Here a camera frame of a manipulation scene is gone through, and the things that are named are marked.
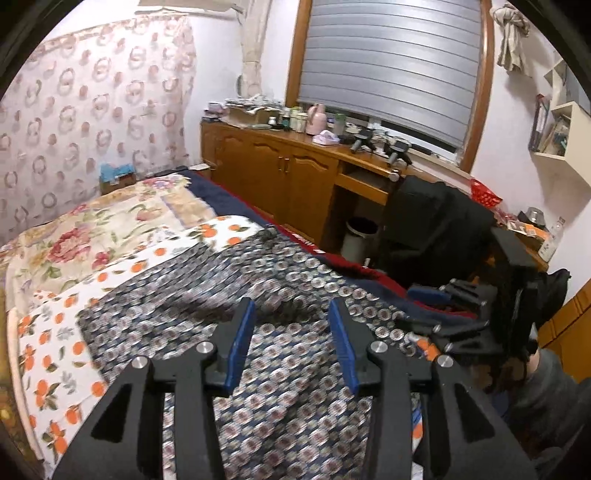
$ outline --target window blind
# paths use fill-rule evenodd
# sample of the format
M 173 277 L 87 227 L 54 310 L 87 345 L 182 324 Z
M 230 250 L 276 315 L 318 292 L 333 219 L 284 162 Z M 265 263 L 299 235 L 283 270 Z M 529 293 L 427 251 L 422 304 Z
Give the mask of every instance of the window blind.
M 481 37 L 479 0 L 313 0 L 299 101 L 460 147 Z

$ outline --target floral curtain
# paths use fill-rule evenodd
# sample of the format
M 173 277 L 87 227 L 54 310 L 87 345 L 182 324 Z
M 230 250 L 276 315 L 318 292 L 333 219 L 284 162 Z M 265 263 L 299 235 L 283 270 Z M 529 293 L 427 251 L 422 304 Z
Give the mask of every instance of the floral curtain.
M 186 15 L 142 16 L 37 47 L 0 102 L 0 245 L 99 194 L 100 165 L 191 165 Z

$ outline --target jar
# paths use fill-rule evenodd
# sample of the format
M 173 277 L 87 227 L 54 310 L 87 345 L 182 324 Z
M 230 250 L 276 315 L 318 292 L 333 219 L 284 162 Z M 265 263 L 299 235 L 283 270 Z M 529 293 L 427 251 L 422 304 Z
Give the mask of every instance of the jar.
M 308 121 L 308 114 L 306 112 L 298 112 L 297 114 L 299 123 L 298 123 L 298 133 L 305 133 L 306 131 L 306 122 Z
M 345 128 L 347 127 L 347 117 L 343 113 L 337 113 L 335 115 L 335 125 L 333 127 L 333 133 L 335 135 L 343 135 Z

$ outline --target black bag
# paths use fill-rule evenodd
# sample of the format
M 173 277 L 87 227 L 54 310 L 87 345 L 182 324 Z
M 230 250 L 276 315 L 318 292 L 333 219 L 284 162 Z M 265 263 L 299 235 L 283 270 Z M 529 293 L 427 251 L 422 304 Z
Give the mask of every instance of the black bag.
M 550 320 L 558 312 L 569 286 L 570 272 L 565 268 L 555 271 L 552 274 L 538 274 L 538 307 L 540 316 L 535 323 L 539 330 L 543 324 Z

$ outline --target floral bedspread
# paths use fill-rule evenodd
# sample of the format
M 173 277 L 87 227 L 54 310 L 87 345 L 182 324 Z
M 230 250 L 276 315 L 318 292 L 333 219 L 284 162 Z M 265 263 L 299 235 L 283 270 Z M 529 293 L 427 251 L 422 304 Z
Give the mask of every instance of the floral bedspread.
M 22 377 L 22 420 L 33 429 L 49 471 L 106 389 L 77 326 L 78 313 L 126 280 L 199 242 L 219 252 L 260 230 L 240 216 L 220 216 L 182 232 L 163 226 L 160 242 L 138 245 L 62 294 L 33 292 L 38 307 L 20 319 L 19 357 L 11 361 L 18 362 Z
M 144 180 L 23 232 L 9 244 L 7 310 L 16 307 L 27 314 L 35 290 L 62 293 L 153 243 L 162 224 L 180 231 L 213 219 L 214 211 L 185 188 L 188 183 L 178 174 Z

